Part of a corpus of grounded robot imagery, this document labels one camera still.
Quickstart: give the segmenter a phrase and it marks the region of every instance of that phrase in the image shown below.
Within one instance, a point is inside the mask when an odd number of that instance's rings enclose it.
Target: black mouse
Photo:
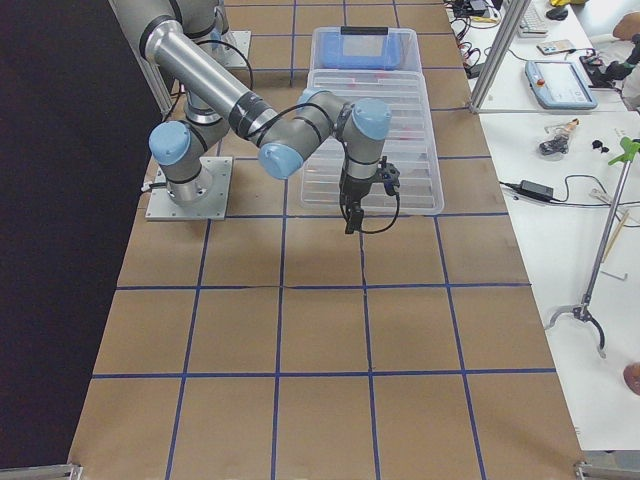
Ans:
[[[569,12],[565,7],[552,8],[546,13],[549,20],[564,20],[569,15]]]

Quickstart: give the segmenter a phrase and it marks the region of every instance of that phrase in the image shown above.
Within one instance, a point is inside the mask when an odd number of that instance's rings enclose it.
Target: brown tiled table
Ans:
[[[93,479],[571,479],[580,451],[443,6],[227,0],[256,90],[310,33],[419,35],[446,207],[378,236],[236,157],[224,222],[135,219],[70,460]],[[368,219],[374,227],[388,219]]]

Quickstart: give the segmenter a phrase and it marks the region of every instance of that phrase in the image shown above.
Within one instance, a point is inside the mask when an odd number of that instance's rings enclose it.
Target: keyboard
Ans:
[[[520,20],[520,25],[518,25],[518,35],[520,37],[543,38],[548,34],[547,21],[538,13],[534,5],[529,4],[522,20]]]

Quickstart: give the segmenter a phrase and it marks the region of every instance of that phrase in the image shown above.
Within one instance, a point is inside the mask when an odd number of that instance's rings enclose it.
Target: dark panel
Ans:
[[[106,1],[2,2],[0,468],[65,463],[160,114]]]

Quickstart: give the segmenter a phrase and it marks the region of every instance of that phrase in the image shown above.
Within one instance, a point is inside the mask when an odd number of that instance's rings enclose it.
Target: metal mounting plate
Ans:
[[[166,188],[151,191],[146,218],[150,221],[224,220],[229,199],[229,185],[233,157],[201,157],[202,166],[211,172],[213,184],[209,193],[191,205],[175,203]],[[155,182],[165,182],[164,173],[158,170]]]
[[[251,31],[250,30],[238,30],[238,31],[230,31],[230,34],[233,34],[233,38],[235,39],[235,46],[242,52],[242,54],[249,58],[249,47],[251,46]],[[242,59],[238,52],[227,48],[225,46],[220,45],[220,48],[223,48],[225,51],[224,57],[222,57],[219,61],[220,65],[227,69],[239,69],[239,68],[247,68],[247,64]]]

